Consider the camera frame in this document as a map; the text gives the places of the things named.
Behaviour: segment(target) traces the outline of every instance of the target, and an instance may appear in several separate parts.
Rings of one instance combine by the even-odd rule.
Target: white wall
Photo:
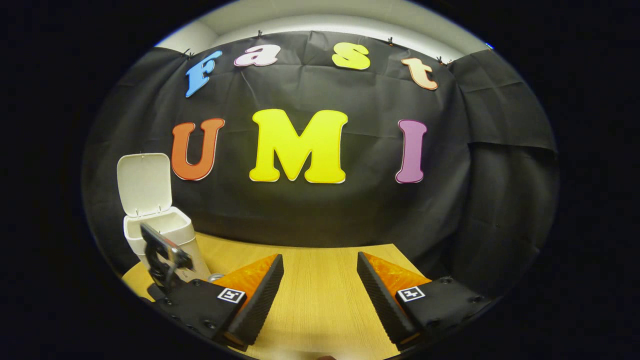
[[[165,47],[184,53],[201,53],[211,47],[211,43],[218,37],[209,26],[203,22],[194,21],[181,29],[176,30],[166,39],[158,43],[157,47]]]
[[[335,31],[363,35],[384,41],[393,37],[395,44],[416,50],[432,58],[442,56],[442,61],[444,62],[466,55],[432,37],[401,26],[365,17],[344,15],[302,15],[260,22],[220,35],[209,44],[209,47],[216,47],[228,42],[257,36],[258,30],[261,30],[263,34],[283,31]]]

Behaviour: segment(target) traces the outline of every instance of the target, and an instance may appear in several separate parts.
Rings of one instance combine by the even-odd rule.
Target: wooden table
[[[284,275],[271,311],[246,355],[261,360],[380,360],[398,355],[356,272],[358,251],[368,252],[420,274],[393,245],[303,248],[259,245],[197,233],[212,273],[228,274],[272,254],[282,254]],[[153,280],[142,265],[122,280],[152,300]]]

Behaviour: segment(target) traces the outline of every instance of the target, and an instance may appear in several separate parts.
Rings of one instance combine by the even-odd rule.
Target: black cloth
[[[338,42],[362,44],[371,66],[337,67]],[[236,67],[250,47],[281,47],[265,67]],[[186,72],[216,50],[209,82],[189,98]],[[435,91],[418,86],[402,59],[433,69]],[[254,182],[259,110],[284,110],[298,134],[320,110],[348,116],[342,128],[342,184],[305,180],[307,158],[289,181]],[[88,221],[121,272],[137,262],[123,234],[116,164],[127,154],[171,156],[172,129],[193,122],[187,157],[200,159],[200,124],[222,118],[211,173],[185,181],[173,172],[173,205],[196,231],[253,243],[353,247],[393,243],[428,277],[453,275],[476,291],[510,287],[543,244],[557,198],[556,147],[541,106],[493,51],[449,66],[411,49],[360,35],[295,31],[218,46],[189,59],[154,48],[116,84],[88,138],[83,196]],[[400,184],[398,121],[427,126],[424,179]]]

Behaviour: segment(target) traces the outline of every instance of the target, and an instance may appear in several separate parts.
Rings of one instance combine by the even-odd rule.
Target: letter m
[[[273,167],[274,153],[282,164],[287,178],[298,178],[309,154],[311,166],[305,172],[310,183],[342,183],[346,175],[340,168],[340,138],[347,115],[339,111],[322,110],[312,118],[298,136],[283,110],[260,110],[253,114],[260,127],[255,169],[249,172],[253,181],[277,181],[280,172]]]

